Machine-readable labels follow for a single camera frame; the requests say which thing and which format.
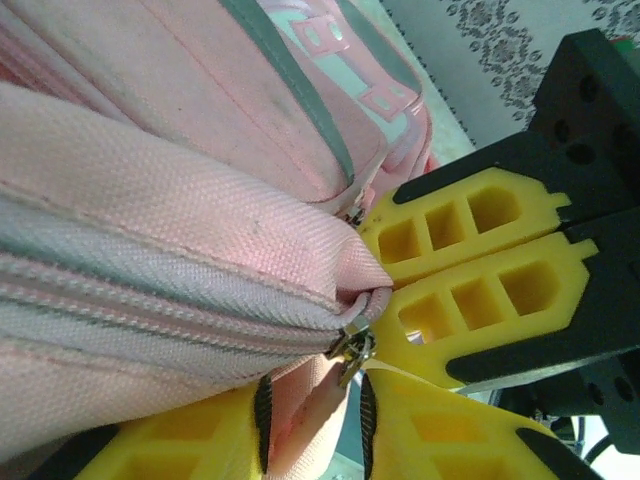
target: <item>stitching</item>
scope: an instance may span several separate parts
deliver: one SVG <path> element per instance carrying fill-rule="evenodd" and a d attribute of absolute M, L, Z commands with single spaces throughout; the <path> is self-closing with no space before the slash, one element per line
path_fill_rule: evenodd
<path fill-rule="evenodd" d="M 264 48 L 273 56 L 274 60 L 281 67 L 280 70 L 281 70 L 282 74 L 289 80 L 288 85 L 290 85 L 290 87 L 293 88 L 293 90 L 298 94 L 296 96 L 296 100 L 298 102 L 300 102 L 304 106 L 305 112 L 307 113 L 307 115 L 309 115 L 312 118 L 312 120 L 314 121 L 313 123 L 315 125 L 317 125 L 317 127 L 319 129 L 321 129 L 323 132 L 326 132 L 327 131 L 327 124 L 325 122 L 320 121 L 320 118 L 316 115 L 314 109 L 311 108 L 311 104 L 306 100 L 304 92 L 302 92 L 302 90 L 300 90 L 298 85 L 293 81 L 293 77 L 289 74 L 288 69 L 285 67 L 284 62 L 282 62 L 283 57 L 278 55 L 276 51 L 274 51 L 273 49 L 271 49 L 269 47 L 269 44 L 265 41 L 264 36 L 260 35 L 259 30 L 257 28 L 255 28 L 255 22 L 251 21 L 249 19 L 249 17 L 247 17 L 246 15 L 244 15 L 242 13 L 242 10 L 236 5 L 236 0 L 228 0 L 228 4 L 229 4 L 229 7 L 231 7 L 235 11 L 235 15 L 237 15 L 240 18 L 242 18 L 247 23 L 249 29 L 252 32 L 254 32 L 255 35 L 262 41 L 262 44 L 264 45 Z M 344 146 L 345 146 L 347 154 L 349 155 L 349 150 L 347 149 L 346 145 L 344 145 Z"/>
<path fill-rule="evenodd" d="M 215 259 L 215 261 L 212 261 L 211 258 L 207 258 L 205 255 L 185 245 L 182 245 L 182 244 L 167 245 L 159 240 L 156 240 L 153 237 L 143 236 L 140 233 L 131 231 L 127 227 L 124 227 L 119 224 L 100 223 L 98 219 L 94 218 L 84 210 L 71 210 L 68 207 L 64 207 L 62 205 L 52 202 L 51 199 L 45 196 L 32 195 L 30 192 L 24 190 L 23 188 L 10 184 L 5 179 L 0 179 L 0 187 L 5 187 L 5 189 L 8 190 L 8 191 L 5 191 L 5 193 L 9 194 L 10 196 L 22 199 L 26 203 L 45 209 L 50 213 L 53 213 L 51 211 L 54 210 L 56 211 L 57 214 L 66 215 L 66 217 L 71 220 L 80 221 L 92 227 L 95 227 L 97 229 L 106 230 L 109 233 L 121 235 L 127 239 L 139 242 L 144 246 L 157 249 L 160 252 L 173 253 L 173 254 L 182 256 L 184 258 L 187 258 L 188 260 L 200 262 L 204 265 L 224 270 L 226 273 L 229 273 L 232 275 L 238 275 L 241 278 L 254 283 L 256 283 L 256 279 L 252 277 L 249 272 L 257 273 L 260 276 L 260 278 L 265 281 L 263 286 L 267 288 L 273 288 L 273 289 L 282 291 L 283 290 L 281 288 L 282 286 L 288 287 L 290 290 L 287 290 L 286 288 L 284 289 L 284 292 L 287 294 L 293 295 L 296 298 L 306 300 L 318 307 L 324 308 L 325 310 L 327 310 L 329 313 L 333 315 L 337 315 L 341 313 L 341 310 L 336 305 L 336 302 L 330 297 L 320 295 L 316 292 L 313 292 L 307 289 L 306 287 L 296 285 L 287 280 L 277 279 L 277 282 L 281 283 L 282 285 L 276 285 L 275 282 L 273 282 L 273 275 L 271 275 L 268 272 L 264 272 L 260 270 L 249 270 L 244 265 L 236 264 L 234 262 L 229 262 L 226 260 L 222 261 L 219 259 Z M 309 297 L 301 295 L 299 293 L 300 291 L 309 295 Z"/>
<path fill-rule="evenodd" d="M 48 363 L 50 365 L 55 365 L 55 366 L 59 366 L 59 367 L 72 367 L 72 368 L 78 368 L 78 369 L 82 369 L 82 370 L 86 370 L 86 371 L 93 371 L 93 372 L 100 372 L 100 373 L 117 373 L 119 375 L 125 375 L 129 378 L 136 378 L 136 379 L 147 379 L 147 380 L 153 380 L 165 385 L 169 385 L 169 384 L 179 384 L 182 385 L 183 387 L 188 388 L 189 390 L 198 390 L 201 387 L 196 385 L 195 383 L 189 383 L 185 380 L 179 380 L 179 379 L 167 379 L 167 378 L 163 378 L 162 376 L 160 376 L 157 373 L 150 373 L 150 374 L 141 374 L 141 373 L 134 373 L 131 371 L 127 371 L 124 369 L 120 369 L 120 368 L 115 368 L 115 367 L 107 367 L 104 365 L 89 365 L 86 363 L 81 363 L 79 361 L 72 361 L 72 360 L 63 360 L 63 359 L 59 359 L 59 358 L 53 358 L 53 357 L 48 357 L 39 353 L 35 353 L 35 352 L 31 352 L 28 350 L 23 350 L 20 349 L 18 347 L 10 347 L 11 350 L 10 351 L 0 351 L 0 357 L 6 357 L 6 358 L 28 358 L 31 360 L 37 360 L 37 361 L 42 361 L 45 363 Z M 96 355 L 91 355 L 94 358 L 100 358 Z"/>
<path fill-rule="evenodd" d="M 200 66 L 200 68 L 202 68 L 202 70 L 204 71 L 204 73 L 211 79 L 213 80 L 214 83 L 216 83 L 216 85 L 218 85 L 218 87 L 220 87 L 220 89 L 225 92 L 227 98 L 229 98 L 229 100 L 231 100 L 236 107 L 238 107 L 238 109 L 240 111 L 242 111 L 242 113 L 244 113 L 246 115 L 246 117 L 249 119 L 249 121 L 259 130 L 261 131 L 277 148 L 278 150 L 280 150 L 282 152 L 282 154 L 289 158 L 289 160 L 291 161 L 291 163 L 296 167 L 296 169 L 298 169 L 298 171 L 302 174 L 303 177 L 307 178 L 307 180 L 313 184 L 313 186 L 317 189 L 321 189 L 322 185 L 315 183 L 314 180 L 312 178 L 308 178 L 307 175 L 305 175 L 304 169 L 302 168 L 302 166 L 296 161 L 296 159 L 293 157 L 293 155 L 291 155 L 289 152 L 285 151 L 284 148 L 278 144 L 272 137 L 271 135 L 265 131 L 262 126 L 258 123 L 256 123 L 255 119 L 253 117 L 251 117 L 251 115 L 249 115 L 245 109 L 242 107 L 242 105 L 240 105 L 236 99 L 229 94 L 229 92 L 227 91 L 227 89 L 216 79 L 215 75 L 213 72 L 211 72 L 208 68 L 206 68 L 206 66 L 204 65 L 204 63 L 187 47 L 187 45 L 180 39 L 178 38 L 178 36 L 173 33 L 171 31 L 171 29 L 168 27 L 168 25 L 166 25 L 161 19 L 160 17 L 156 14 L 156 12 L 154 12 L 150 7 L 148 7 L 144 0 L 138 0 L 138 2 L 140 3 L 140 5 L 147 11 L 149 12 L 149 14 L 162 26 L 162 28 L 164 28 L 167 33 L 169 33 L 174 40 L 185 50 L 185 52 L 187 52 L 189 54 L 189 56 Z M 202 145 L 198 145 L 198 147 L 202 150 L 205 150 L 204 147 Z"/>
<path fill-rule="evenodd" d="M 39 300 L 39 301 L 31 301 L 29 299 L 25 299 L 19 294 L 11 294 L 9 292 L 8 295 L 4 295 L 4 292 L 0 294 L 0 300 L 4 302 L 11 302 L 18 305 L 26 306 L 29 308 L 46 308 L 47 311 L 53 311 L 64 315 L 67 318 L 73 318 L 76 323 L 82 323 L 84 325 L 90 327 L 99 327 L 101 330 L 116 330 L 119 332 L 126 331 L 132 333 L 134 335 L 144 335 L 156 338 L 162 338 L 164 340 L 170 340 L 174 343 L 183 343 L 187 345 L 200 345 L 206 347 L 208 350 L 219 350 L 223 353 L 240 353 L 240 354 L 248 354 L 246 348 L 236 347 L 231 342 L 219 342 L 213 343 L 213 340 L 201 339 L 198 338 L 198 335 L 191 333 L 187 328 L 182 327 L 160 327 L 158 329 L 152 329 L 144 324 L 143 319 L 135 314 L 118 314 L 119 319 L 124 319 L 125 321 L 135 321 L 136 325 L 128 325 L 118 322 L 119 319 L 115 320 L 104 320 L 100 318 L 98 315 L 113 315 L 113 310 L 111 309 L 100 309 L 98 314 L 95 313 L 84 313 L 82 311 L 70 311 L 67 302 L 64 300 Z M 208 339 L 211 338 L 211 334 L 205 334 Z M 38 340 L 29 337 L 31 341 L 37 342 Z M 283 356 L 284 354 L 279 354 L 277 349 L 275 348 L 259 348 L 259 347 L 250 347 L 254 353 L 262 354 L 265 356 Z"/>
<path fill-rule="evenodd" d="M 117 104 L 116 104 L 116 102 L 114 101 L 114 99 L 113 99 L 113 98 L 109 97 L 109 96 L 108 96 L 104 91 L 102 91 L 100 88 L 98 88 L 98 85 L 97 85 L 94 81 L 92 81 L 92 80 L 91 80 L 90 78 L 88 78 L 86 75 L 82 74 L 82 73 L 78 70 L 78 68 L 76 68 L 76 67 L 75 67 L 75 66 L 74 66 L 74 65 L 73 65 L 73 64 L 72 64 L 72 63 L 71 63 L 71 62 L 70 62 L 70 61 L 69 61 L 69 60 L 68 60 L 64 55 L 62 55 L 62 53 L 61 53 L 60 51 L 58 51 L 58 49 L 57 49 L 57 48 L 54 48 L 53 44 L 52 44 L 49 40 L 47 40 L 46 38 L 44 38 L 44 36 L 42 36 L 42 35 L 40 35 L 40 34 L 37 34 L 37 33 L 35 32 L 35 30 L 33 30 L 33 28 L 31 28 L 31 26 L 29 25 L 29 23 L 28 23 L 27 21 L 25 21 L 25 20 L 22 18 L 22 16 L 20 16 L 20 15 L 18 14 L 18 12 L 16 12 L 16 11 L 15 11 L 15 9 L 14 9 L 14 8 L 11 8 L 11 6 L 10 6 L 9 4 L 4 3 L 4 2 L 2 2 L 2 7 L 6 8 L 9 12 L 11 12 L 11 14 L 12 14 L 12 15 L 14 15 L 14 16 L 15 16 L 15 18 L 17 18 L 18 20 L 20 20 L 20 21 L 22 22 L 23 26 L 26 26 L 26 27 L 29 29 L 29 31 L 30 31 L 31 33 L 33 33 L 33 34 L 34 34 L 34 36 L 36 36 L 40 41 L 42 41 L 42 43 L 43 43 L 44 45 L 46 45 L 48 48 L 50 48 L 52 52 L 55 52 L 55 54 L 56 54 L 56 55 L 58 55 L 58 57 L 60 57 L 60 59 L 61 59 L 62 61 L 64 61 L 67 65 L 69 65 L 69 66 L 73 69 L 73 71 L 74 71 L 74 72 L 75 72 L 79 77 L 81 77 L 85 82 L 87 82 L 87 84 L 88 84 L 88 85 L 91 85 L 93 88 L 95 88 L 95 89 L 96 89 L 96 91 L 97 91 L 97 92 L 99 92 L 99 93 L 104 97 L 104 99 L 105 99 L 105 100 L 107 100 L 107 101 L 111 104 L 111 106 L 112 106 L 115 110 L 117 110 L 117 111 L 118 111 L 118 112 L 119 112 L 123 117 L 125 117 L 126 119 L 128 119 L 132 124 L 135 124 L 135 123 L 136 123 L 136 122 L 134 122 L 134 120 L 133 120 L 133 119 L 132 119 L 132 118 L 131 118 L 131 117 L 130 117 L 130 116 L 129 116 L 129 115 L 128 115 L 124 110 L 122 110 L 122 108 L 121 108 L 119 105 L 117 105 Z M 55 77 L 57 77 L 57 76 L 58 76 L 55 72 L 52 72 L 52 71 L 51 71 L 51 69 L 50 69 L 48 66 L 47 66 L 45 69 L 46 69 L 47 73 L 48 73 L 49 75 L 51 75 L 52 77 L 54 77 L 54 78 L 55 78 Z M 85 104 L 85 103 L 92 103 L 92 102 L 85 102 L 85 99 L 81 98 L 81 97 L 79 96 L 80 94 L 79 94 L 78 92 L 76 92 L 76 91 L 75 91 L 76 89 L 74 89 L 74 88 L 67 88 L 66 90 L 68 90 L 69 94 L 70 94 L 70 95 L 73 95 L 73 96 L 76 98 L 76 100 L 77 100 L 77 101 L 79 101 L 79 103 L 81 103 L 81 104 Z M 54 93 L 54 95 L 55 95 L 55 96 L 57 96 L 57 97 L 59 97 L 59 98 L 61 98 L 61 99 L 71 100 L 71 99 L 69 99 L 69 98 L 65 98 L 65 97 L 67 97 L 67 95 L 65 95 L 65 94 L 64 94 L 64 92 L 60 92 L 60 91 L 58 91 L 58 92 L 53 92 L 53 93 Z M 96 108 L 96 106 L 95 106 L 95 105 L 87 105 L 87 106 L 88 106 L 89 108 L 91 108 L 92 110 L 98 111 L 98 109 Z"/>

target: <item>pink backpack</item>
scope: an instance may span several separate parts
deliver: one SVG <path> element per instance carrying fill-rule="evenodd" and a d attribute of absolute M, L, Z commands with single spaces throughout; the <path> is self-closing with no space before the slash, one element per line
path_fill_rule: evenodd
<path fill-rule="evenodd" d="M 0 463 L 269 373 L 277 432 L 375 320 L 344 219 L 433 167 L 431 123 L 354 3 L 0 3 Z"/>

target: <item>nylon fabric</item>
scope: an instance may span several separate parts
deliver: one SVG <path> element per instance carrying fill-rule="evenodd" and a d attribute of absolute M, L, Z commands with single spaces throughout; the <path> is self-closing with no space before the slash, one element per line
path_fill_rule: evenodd
<path fill-rule="evenodd" d="M 248 379 L 311 353 L 248 353 L 229 345 L 212 347 L 197 340 L 172 338 L 162 331 L 115 328 L 80 315 L 62 315 L 8 301 L 0 302 L 0 335 L 170 368 L 222 386 L 237 385 L 238 381 L 248 383 Z"/>
<path fill-rule="evenodd" d="M 208 311 L 307 329 L 338 329 L 348 318 L 324 305 L 283 295 L 246 276 L 146 246 L 0 195 L 0 250 L 133 287 Z M 340 259 L 361 263 L 360 258 Z M 345 280 L 336 271 L 338 284 Z"/>
<path fill-rule="evenodd" d="M 4 4 L 140 128 L 306 202 L 346 188 L 304 109 L 220 2 Z M 50 61 L 49 70 L 60 71 L 61 60 Z M 86 90 L 81 79 L 65 78 Z"/>
<path fill-rule="evenodd" d="M 133 124 L 95 85 L 17 17 L 4 1 L 0 2 L 0 63 L 9 67 L 12 75 L 5 80 L 10 83 L 64 98 Z"/>
<path fill-rule="evenodd" d="M 391 284 L 352 228 L 255 178 L 16 87 L 0 102 L 2 184 L 41 208 L 334 308 L 341 290 Z"/>
<path fill-rule="evenodd" d="M 327 110 L 323 97 L 318 94 L 298 63 L 291 57 L 267 14 L 256 0 L 220 0 L 220 3 L 233 15 L 238 24 L 242 25 L 265 57 L 269 59 L 329 145 L 348 183 L 353 183 L 353 160 L 331 113 Z"/>
<path fill-rule="evenodd" d="M 334 364 L 335 361 L 329 361 L 323 356 L 315 356 L 309 362 L 274 382 L 272 443 L 278 434 L 286 428 L 305 398 L 322 381 Z M 318 431 L 289 472 L 281 476 L 266 475 L 265 480 L 310 480 L 320 477 L 329 467 L 331 457 L 338 444 L 347 409 L 347 398 L 348 395 Z"/>
<path fill-rule="evenodd" d="M 0 337 L 0 463 L 71 433 L 224 389 L 203 378 Z"/>
<path fill-rule="evenodd" d="M 335 0 L 335 4 L 353 28 L 354 33 L 371 50 L 380 66 L 389 72 L 396 81 L 406 85 L 414 92 L 421 91 L 422 84 L 416 72 L 367 17 L 350 0 Z"/>

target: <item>gray trim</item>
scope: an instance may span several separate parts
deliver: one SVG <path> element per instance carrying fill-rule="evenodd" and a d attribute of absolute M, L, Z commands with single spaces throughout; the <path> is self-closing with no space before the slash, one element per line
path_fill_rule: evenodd
<path fill-rule="evenodd" d="M 0 251 L 207 312 L 310 329 L 335 324 L 337 330 L 344 321 L 306 298 L 285 299 L 273 288 L 240 275 L 4 195 L 0 195 Z"/>
<path fill-rule="evenodd" d="M 422 92 L 422 83 L 405 59 L 380 34 L 369 19 L 349 0 L 337 0 L 338 7 L 351 26 L 351 29 L 362 39 L 378 63 L 396 82 L 403 84 L 416 93 Z"/>
<path fill-rule="evenodd" d="M 247 349 L 109 325 L 88 317 L 5 299 L 0 301 L 0 336 L 169 368 L 208 378 L 213 385 L 262 375 L 301 357 L 299 354 L 249 353 Z"/>
<path fill-rule="evenodd" d="M 353 183 L 355 175 L 353 161 L 331 113 L 320 94 L 296 63 L 269 16 L 256 0 L 220 0 L 220 4 L 251 37 L 287 84 L 298 104 L 304 109 L 331 149 L 349 185 Z"/>

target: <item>cable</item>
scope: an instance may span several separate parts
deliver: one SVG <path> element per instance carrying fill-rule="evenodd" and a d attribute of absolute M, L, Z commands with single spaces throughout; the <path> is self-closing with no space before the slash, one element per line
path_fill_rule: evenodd
<path fill-rule="evenodd" d="M 582 456 L 582 449 L 584 448 L 584 435 L 586 429 L 586 422 L 584 417 L 578 417 L 578 435 L 576 438 L 575 451 L 576 455 Z"/>
<path fill-rule="evenodd" d="M 491 396 L 489 397 L 489 405 L 493 407 L 497 407 L 500 405 L 501 399 L 502 399 L 502 390 L 492 390 Z"/>
<path fill-rule="evenodd" d="M 611 443 L 611 438 L 609 437 L 609 435 L 606 435 L 604 438 L 601 438 L 598 441 L 598 443 L 596 443 L 591 448 L 591 450 L 589 450 L 589 453 L 585 455 L 584 457 L 585 463 L 587 463 L 588 465 L 591 465 L 596 460 L 596 458 L 602 455 L 602 453 L 611 445 L 613 444 Z"/>

